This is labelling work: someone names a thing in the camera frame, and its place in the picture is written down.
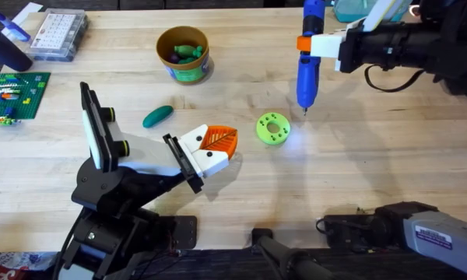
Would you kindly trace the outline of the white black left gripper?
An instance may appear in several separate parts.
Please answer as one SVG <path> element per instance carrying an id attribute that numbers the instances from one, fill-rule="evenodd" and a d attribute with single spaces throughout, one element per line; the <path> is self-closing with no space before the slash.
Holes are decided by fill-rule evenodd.
<path id="1" fill-rule="evenodd" d="M 237 147 L 237 129 L 221 125 L 182 135 L 184 145 L 170 135 L 156 141 L 124 134 L 117 122 L 90 116 L 83 127 L 90 158 L 79 168 L 72 201 L 98 213 L 134 212 L 184 182 L 197 194 L 202 177 L 227 167 Z"/>

